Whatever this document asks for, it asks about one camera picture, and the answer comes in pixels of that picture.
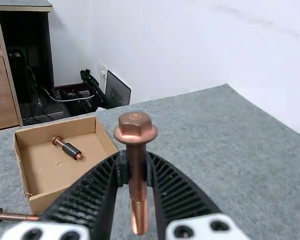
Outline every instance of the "copper bolt on carpet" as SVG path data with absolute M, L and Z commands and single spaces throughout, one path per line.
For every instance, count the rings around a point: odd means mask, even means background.
M 39 216 L 37 215 L 28 215 L 28 214 L 21 214 L 21 213 L 9 213 L 3 212 L 3 209 L 0 208 L 0 222 L 2 220 L 6 221 L 37 221 L 39 220 Z
M 135 235 L 143 235 L 148 230 L 146 143 L 157 137 L 158 129 L 152 125 L 148 114 L 136 111 L 122 114 L 113 134 L 119 142 L 126 144 L 130 174 L 131 230 Z

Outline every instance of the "bolt thread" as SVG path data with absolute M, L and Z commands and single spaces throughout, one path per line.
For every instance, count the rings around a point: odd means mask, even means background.
M 36 216 L 36 215 L 27 215 L 25 217 L 25 220 L 26 221 L 38 221 L 39 220 L 39 216 Z
M 143 235 L 148 230 L 148 202 L 130 199 L 131 230 L 135 235 Z

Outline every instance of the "bolt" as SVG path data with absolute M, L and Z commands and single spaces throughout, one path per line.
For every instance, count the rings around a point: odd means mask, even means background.
M 126 144 L 129 163 L 129 193 L 131 229 L 135 235 L 143 235 L 148 229 L 146 144 L 158 135 L 148 114 L 135 111 L 119 117 L 119 126 L 113 131 L 114 137 Z
M 38 215 L 28 215 L 28 214 L 21 214 L 21 213 L 9 213 L 3 212 L 3 209 L 0 208 L 0 222 L 2 220 L 6 221 L 37 221 L 39 220 Z
M 54 136 L 51 140 L 52 144 L 57 146 L 59 145 L 60 147 L 62 147 L 62 150 L 64 151 L 64 147 L 69 148 L 66 143 L 63 141 L 63 138 L 61 136 Z M 76 153 L 74 156 L 75 159 L 77 160 L 82 160 L 84 158 L 84 156 L 81 153 Z

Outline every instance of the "gray carpet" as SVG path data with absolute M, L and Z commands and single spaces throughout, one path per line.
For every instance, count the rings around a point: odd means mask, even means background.
M 254 240 L 300 240 L 300 135 L 228 85 L 112 110 L 97 116 L 112 137 L 118 116 L 149 113 L 159 129 L 148 145 L 198 184 Z M 0 207 L 28 212 L 13 152 L 0 131 Z M 118 191 L 112 240 L 157 239 L 153 195 L 144 236 L 130 231 L 128 188 Z M 0 223 L 0 236 L 12 226 Z

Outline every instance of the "cable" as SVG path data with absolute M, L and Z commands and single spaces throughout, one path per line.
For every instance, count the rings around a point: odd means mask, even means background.
M 30 71 L 34 87 L 37 88 L 37 80 L 36 80 L 36 77 L 34 75 L 34 72 L 28 66 L 26 66 L 25 69 L 28 69 Z M 32 92 L 32 91 L 33 91 L 34 97 L 35 97 L 35 105 L 32 107 L 32 104 L 30 102 L 30 116 L 33 118 L 33 120 L 35 120 L 35 121 L 37 121 L 38 123 L 41 124 L 42 122 L 35 118 L 35 110 L 36 110 L 36 107 L 37 107 L 38 102 L 39 102 L 39 96 L 38 96 L 37 91 L 36 90 L 32 90 L 32 87 L 30 86 L 30 92 Z
M 49 106 L 48 101 L 46 101 L 46 105 L 45 105 L 44 108 L 42 108 L 41 112 L 42 112 L 46 117 L 50 118 L 51 121 L 54 121 L 54 119 L 53 119 L 51 116 L 49 116 L 48 114 L 45 113 L 45 109 L 46 109 L 48 106 Z
M 41 87 L 45 92 L 46 94 L 48 94 L 48 96 L 55 102 L 59 102 L 59 103 L 65 103 L 65 102 L 73 102 L 73 101 L 78 101 L 78 100 L 86 100 L 86 99 L 92 99 L 95 95 L 91 95 L 91 96 L 87 96 L 87 97 L 81 97 L 81 98 L 75 98 L 75 99 L 68 99 L 68 100 L 57 100 L 57 99 L 54 99 L 50 93 L 42 86 Z

